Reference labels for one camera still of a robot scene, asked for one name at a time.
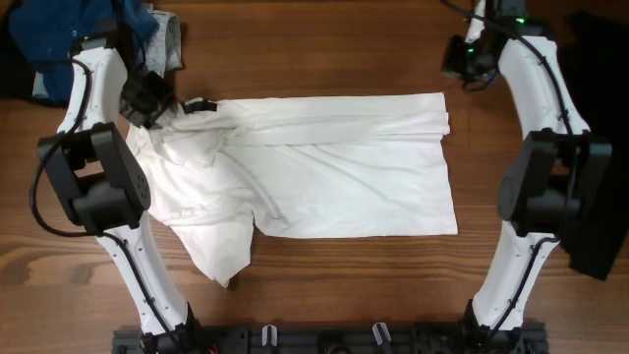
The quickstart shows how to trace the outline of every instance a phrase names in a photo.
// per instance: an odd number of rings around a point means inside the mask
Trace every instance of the white t-shirt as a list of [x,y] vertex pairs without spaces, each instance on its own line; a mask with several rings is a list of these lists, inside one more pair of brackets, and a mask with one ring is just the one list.
[[442,93],[238,99],[133,127],[149,213],[226,286],[254,223],[293,238],[456,234]]

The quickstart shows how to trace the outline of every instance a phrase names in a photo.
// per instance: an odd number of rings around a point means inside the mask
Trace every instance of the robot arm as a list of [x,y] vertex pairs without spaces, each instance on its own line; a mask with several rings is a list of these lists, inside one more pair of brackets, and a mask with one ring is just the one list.
[[[200,324],[169,277],[152,237],[145,176],[116,127],[121,101],[140,113],[152,107],[149,110],[161,114],[165,104],[146,104],[155,103],[150,98],[156,96],[146,99],[146,90],[134,87],[132,93],[143,96],[143,101],[121,100],[130,96],[125,85],[133,81],[128,80],[126,65],[109,39],[104,35],[79,42],[73,53],[75,79],[68,113],[57,136],[40,140],[41,163],[69,219],[86,229],[81,236],[97,236],[119,269],[138,309],[145,352],[203,349],[207,345]],[[80,117],[84,104],[85,116]],[[45,160],[51,150],[54,153]],[[102,172],[75,174],[96,161]]]
[[[503,75],[522,126],[522,150],[498,192],[500,240],[464,320],[468,345],[512,348],[543,262],[587,219],[611,149],[589,133],[561,76],[556,44],[543,26],[527,25],[524,1],[480,0],[475,16],[441,2],[470,18],[467,36],[452,38],[443,72],[462,79],[467,90],[486,89]],[[477,83],[482,85],[469,88]],[[555,175],[556,164],[570,173]]]

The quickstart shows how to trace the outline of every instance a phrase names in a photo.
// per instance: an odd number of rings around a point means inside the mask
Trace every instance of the clothing pile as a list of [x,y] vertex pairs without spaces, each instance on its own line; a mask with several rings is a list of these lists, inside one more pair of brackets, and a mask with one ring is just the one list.
[[0,57],[0,88],[7,88],[2,96],[67,104],[72,67],[46,63],[67,60],[72,43],[98,33],[101,21],[108,19],[125,23],[134,34],[135,69],[163,77],[167,70],[181,68],[179,19],[140,0],[14,1],[0,32],[0,42],[9,49]]
[[294,238],[456,234],[442,93],[238,99],[127,138],[149,213],[226,286],[255,225]]

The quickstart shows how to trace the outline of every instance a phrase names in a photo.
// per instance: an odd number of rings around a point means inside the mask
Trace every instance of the gray cloth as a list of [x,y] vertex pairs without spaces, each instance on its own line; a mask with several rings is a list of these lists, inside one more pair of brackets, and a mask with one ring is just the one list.
[[[169,12],[152,10],[152,5],[148,7],[148,11],[153,14],[159,27],[145,46],[145,69],[147,71],[152,70],[163,78],[165,72],[181,69],[182,67],[179,18],[177,15]],[[142,55],[140,51],[138,53],[139,58],[142,58]],[[35,73],[32,96],[48,98],[48,92],[43,85],[43,76],[39,73]]]

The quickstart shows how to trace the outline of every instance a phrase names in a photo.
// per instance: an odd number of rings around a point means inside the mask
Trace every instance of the wrinkled fabric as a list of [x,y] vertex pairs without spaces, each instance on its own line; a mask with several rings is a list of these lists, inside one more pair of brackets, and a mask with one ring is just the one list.
[[254,223],[292,238],[456,234],[442,93],[223,100],[131,128],[149,213],[224,286]]
[[149,11],[157,21],[158,28],[146,46],[146,70],[154,71],[163,78],[167,71],[182,67],[179,18],[165,11]]

